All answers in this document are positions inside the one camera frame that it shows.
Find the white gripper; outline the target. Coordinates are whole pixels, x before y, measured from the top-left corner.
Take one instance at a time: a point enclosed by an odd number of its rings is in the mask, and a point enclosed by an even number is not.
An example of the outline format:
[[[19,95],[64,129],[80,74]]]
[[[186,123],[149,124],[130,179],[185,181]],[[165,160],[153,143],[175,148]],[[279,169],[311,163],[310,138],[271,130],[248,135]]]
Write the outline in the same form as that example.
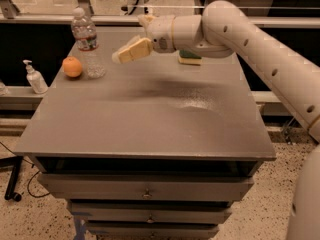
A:
[[[124,64],[149,56],[153,49],[158,53],[173,53],[173,15],[155,17],[138,15],[139,24],[146,28],[147,37],[134,36],[126,45],[112,54],[112,61]]]

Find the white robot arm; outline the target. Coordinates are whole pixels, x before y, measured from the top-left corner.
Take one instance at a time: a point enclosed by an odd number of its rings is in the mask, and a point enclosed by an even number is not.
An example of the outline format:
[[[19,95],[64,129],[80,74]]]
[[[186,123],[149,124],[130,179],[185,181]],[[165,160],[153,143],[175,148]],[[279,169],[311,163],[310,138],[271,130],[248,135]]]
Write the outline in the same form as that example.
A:
[[[123,64],[157,53],[186,50],[207,58],[239,55],[309,135],[320,142],[320,69],[254,25],[234,4],[218,0],[201,15],[140,15],[136,36],[112,54]],[[320,145],[298,176],[286,240],[320,240]]]

